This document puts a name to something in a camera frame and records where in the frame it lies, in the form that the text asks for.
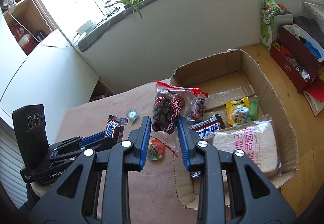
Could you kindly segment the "red-edged dried fruit bag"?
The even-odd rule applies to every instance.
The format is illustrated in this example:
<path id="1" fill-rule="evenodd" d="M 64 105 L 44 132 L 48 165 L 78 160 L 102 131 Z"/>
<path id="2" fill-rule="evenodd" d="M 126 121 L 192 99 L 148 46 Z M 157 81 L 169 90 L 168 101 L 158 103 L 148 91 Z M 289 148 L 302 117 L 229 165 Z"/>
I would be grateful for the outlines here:
<path id="1" fill-rule="evenodd" d="M 197 87 L 179 87 L 162 81 L 156 82 L 156 88 L 152 110 L 151 136 L 161 141 L 173 155 L 178 156 L 178 119 L 185 118 L 190 126 L 199 123 L 188 122 L 186 114 L 195 97 L 200 93 L 206 96 L 209 94 Z"/>

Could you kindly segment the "black patterned candy packet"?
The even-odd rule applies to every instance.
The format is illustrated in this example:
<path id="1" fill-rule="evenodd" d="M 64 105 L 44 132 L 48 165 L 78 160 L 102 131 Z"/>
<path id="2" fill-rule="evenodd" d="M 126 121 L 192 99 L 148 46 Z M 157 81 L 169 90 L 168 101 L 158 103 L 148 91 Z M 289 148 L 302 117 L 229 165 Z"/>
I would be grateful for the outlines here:
<path id="1" fill-rule="evenodd" d="M 199 179 L 201 178 L 201 172 L 200 171 L 195 171 L 195 172 L 190 172 L 190 179 Z"/>

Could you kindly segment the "red-edged dark snack bag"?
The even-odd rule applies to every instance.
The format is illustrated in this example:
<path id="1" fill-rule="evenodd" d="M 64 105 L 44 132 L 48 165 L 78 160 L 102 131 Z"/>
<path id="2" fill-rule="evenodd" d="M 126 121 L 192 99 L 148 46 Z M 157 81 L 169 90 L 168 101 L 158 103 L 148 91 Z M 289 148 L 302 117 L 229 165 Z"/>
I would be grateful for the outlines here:
<path id="1" fill-rule="evenodd" d="M 187 121 L 190 123 L 197 123 L 203 120 L 204 109 L 205 109 L 205 100 L 208 96 L 203 93 L 200 93 L 197 97 L 194 98 L 194 101 L 191 103 L 190 108 L 186 114 Z"/>

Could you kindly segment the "small Snickers bar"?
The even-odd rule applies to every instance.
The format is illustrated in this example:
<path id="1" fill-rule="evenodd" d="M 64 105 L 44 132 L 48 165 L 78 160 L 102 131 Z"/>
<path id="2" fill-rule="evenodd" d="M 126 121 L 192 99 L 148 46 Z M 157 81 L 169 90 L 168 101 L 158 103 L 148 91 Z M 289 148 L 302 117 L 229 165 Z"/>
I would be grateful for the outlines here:
<path id="1" fill-rule="evenodd" d="M 105 137 L 112 138 L 116 141 L 116 143 L 120 143 L 123 138 L 124 127 L 127 125 L 127 123 L 127 118 L 109 115 L 105 130 Z"/>

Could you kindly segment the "pink tablecloth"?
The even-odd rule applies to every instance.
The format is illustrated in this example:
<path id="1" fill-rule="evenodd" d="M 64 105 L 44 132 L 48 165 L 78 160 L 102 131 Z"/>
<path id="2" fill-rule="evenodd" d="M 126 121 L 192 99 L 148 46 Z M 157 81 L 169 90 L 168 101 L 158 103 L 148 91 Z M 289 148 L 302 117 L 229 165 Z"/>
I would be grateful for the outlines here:
<path id="1" fill-rule="evenodd" d="M 36 203 L 31 223 L 195 223 L 197 211 L 185 208 L 175 190 L 173 157 L 148 161 L 141 152 L 150 128 L 156 93 L 154 82 L 68 110 L 59 130 L 92 132 L 109 114 L 130 108 L 140 118 L 125 126 L 123 140 L 112 149 L 86 150 Z"/>

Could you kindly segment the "teal wrapped candy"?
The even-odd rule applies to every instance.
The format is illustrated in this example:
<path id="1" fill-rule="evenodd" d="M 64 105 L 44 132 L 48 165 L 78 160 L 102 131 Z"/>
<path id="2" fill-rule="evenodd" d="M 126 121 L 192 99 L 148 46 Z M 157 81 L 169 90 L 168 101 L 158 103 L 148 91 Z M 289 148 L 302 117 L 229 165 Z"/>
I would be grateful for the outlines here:
<path id="1" fill-rule="evenodd" d="M 136 121 L 136 119 L 138 118 L 138 114 L 137 114 L 137 112 L 133 108 L 131 108 L 129 110 L 129 112 L 127 113 L 127 117 L 129 118 L 129 120 L 132 123 L 134 123 Z"/>

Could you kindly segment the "round colourful jelly cup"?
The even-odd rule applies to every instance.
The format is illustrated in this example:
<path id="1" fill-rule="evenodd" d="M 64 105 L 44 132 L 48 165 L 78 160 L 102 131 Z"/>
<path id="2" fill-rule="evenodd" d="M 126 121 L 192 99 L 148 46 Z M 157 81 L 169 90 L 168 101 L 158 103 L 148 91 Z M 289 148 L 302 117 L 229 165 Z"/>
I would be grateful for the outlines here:
<path id="1" fill-rule="evenodd" d="M 149 142 L 147 158 L 152 161 L 161 160 L 165 155 L 165 145 L 157 139 L 152 139 Z"/>

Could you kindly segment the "packaged bread loaf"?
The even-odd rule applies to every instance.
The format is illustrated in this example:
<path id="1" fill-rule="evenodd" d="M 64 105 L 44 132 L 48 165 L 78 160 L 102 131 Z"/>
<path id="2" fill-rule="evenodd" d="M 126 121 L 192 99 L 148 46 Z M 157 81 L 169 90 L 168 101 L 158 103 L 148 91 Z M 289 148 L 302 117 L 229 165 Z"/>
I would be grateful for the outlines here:
<path id="1" fill-rule="evenodd" d="M 259 120 L 207 133 L 204 141 L 218 150 L 233 153 L 241 149 L 268 177 L 278 171 L 278 152 L 272 118 Z"/>

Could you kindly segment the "large Snickers bar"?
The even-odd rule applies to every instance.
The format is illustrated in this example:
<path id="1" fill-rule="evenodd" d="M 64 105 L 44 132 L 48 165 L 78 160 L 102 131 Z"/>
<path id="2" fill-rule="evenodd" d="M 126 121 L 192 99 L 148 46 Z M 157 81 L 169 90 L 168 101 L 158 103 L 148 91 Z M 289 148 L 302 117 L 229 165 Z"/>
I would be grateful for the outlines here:
<path id="1" fill-rule="evenodd" d="M 222 130 L 226 126 L 220 115 L 212 115 L 211 118 L 190 126 L 190 129 L 197 132 L 199 138 L 202 140 L 204 137 L 210 135 L 211 133 Z"/>

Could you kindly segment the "clear wrapped green candy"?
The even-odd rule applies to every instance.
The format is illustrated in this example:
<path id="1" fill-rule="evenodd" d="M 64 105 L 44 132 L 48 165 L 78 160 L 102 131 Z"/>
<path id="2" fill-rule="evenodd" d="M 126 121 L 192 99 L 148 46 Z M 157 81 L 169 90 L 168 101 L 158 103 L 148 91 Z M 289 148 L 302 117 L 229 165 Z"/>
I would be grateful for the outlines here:
<path id="1" fill-rule="evenodd" d="M 249 115 L 247 122 L 255 121 L 258 118 L 258 107 L 259 107 L 259 101 L 254 99 L 249 102 Z"/>

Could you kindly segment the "yellow candy packet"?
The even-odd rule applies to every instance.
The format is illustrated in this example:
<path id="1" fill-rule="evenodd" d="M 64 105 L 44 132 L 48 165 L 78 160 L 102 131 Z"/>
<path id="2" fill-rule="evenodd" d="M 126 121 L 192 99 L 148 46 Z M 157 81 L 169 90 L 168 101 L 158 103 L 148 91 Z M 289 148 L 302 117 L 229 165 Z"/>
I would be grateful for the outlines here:
<path id="1" fill-rule="evenodd" d="M 250 103 L 248 97 L 227 102 L 225 107 L 226 120 L 230 125 L 237 126 L 247 122 L 250 113 Z"/>

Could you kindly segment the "white box on windowsill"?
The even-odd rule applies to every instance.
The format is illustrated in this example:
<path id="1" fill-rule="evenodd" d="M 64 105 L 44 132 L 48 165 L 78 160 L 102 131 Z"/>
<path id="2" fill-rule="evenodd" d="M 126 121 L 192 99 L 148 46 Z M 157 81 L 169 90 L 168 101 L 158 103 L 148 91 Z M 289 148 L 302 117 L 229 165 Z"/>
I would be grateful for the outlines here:
<path id="1" fill-rule="evenodd" d="M 77 33 L 79 35 L 82 35 L 83 33 L 89 34 L 92 30 L 94 30 L 97 27 L 97 24 L 92 22 L 91 20 L 88 20 L 85 22 L 81 27 L 77 29 Z"/>

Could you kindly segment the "cardboard box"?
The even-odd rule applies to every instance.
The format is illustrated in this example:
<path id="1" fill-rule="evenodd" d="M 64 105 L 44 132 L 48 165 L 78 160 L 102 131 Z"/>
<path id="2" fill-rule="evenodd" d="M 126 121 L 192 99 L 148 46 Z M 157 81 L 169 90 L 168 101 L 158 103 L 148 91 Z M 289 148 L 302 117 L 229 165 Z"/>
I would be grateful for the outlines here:
<path id="1" fill-rule="evenodd" d="M 207 124 L 197 131 L 217 149 L 243 150 L 275 187 L 295 175 L 298 147 L 287 113 L 264 72 L 242 50 L 198 59 L 175 70 L 171 84 L 208 93 Z"/>

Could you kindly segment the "wooden shelf unit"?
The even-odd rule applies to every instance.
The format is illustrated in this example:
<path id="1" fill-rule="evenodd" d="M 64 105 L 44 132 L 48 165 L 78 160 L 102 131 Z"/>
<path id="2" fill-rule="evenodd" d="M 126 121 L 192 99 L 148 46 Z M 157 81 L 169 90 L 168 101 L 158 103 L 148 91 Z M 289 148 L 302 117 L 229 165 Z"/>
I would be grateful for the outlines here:
<path id="1" fill-rule="evenodd" d="M 1 10 L 16 42 L 26 55 L 56 30 L 39 0 L 1 0 Z"/>

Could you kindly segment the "dark red open box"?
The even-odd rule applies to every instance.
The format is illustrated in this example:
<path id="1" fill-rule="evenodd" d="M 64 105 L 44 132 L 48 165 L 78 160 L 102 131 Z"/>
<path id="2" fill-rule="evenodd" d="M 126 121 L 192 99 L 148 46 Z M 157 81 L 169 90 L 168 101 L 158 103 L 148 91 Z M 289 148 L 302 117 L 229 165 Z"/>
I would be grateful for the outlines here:
<path id="1" fill-rule="evenodd" d="M 309 41 L 316 48 L 321 57 L 317 59 L 315 55 L 304 45 L 302 39 Z M 280 26 L 278 29 L 277 43 L 282 45 L 288 54 L 301 65 L 309 78 L 304 79 L 295 66 L 288 60 L 287 55 L 282 50 L 271 45 L 270 56 L 289 77 L 298 92 L 307 88 L 320 74 L 323 73 L 323 47 L 312 35 L 297 24 Z"/>

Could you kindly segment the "green paper bag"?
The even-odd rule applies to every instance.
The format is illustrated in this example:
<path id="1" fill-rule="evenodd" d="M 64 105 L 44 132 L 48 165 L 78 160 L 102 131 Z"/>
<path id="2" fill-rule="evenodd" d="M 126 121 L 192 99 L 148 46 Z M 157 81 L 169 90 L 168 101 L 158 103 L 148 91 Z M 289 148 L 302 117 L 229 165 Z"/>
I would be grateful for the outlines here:
<path id="1" fill-rule="evenodd" d="M 271 44 L 277 40 L 279 27 L 292 24 L 293 14 L 274 0 L 262 0 L 262 4 L 260 43 L 270 51 Z"/>

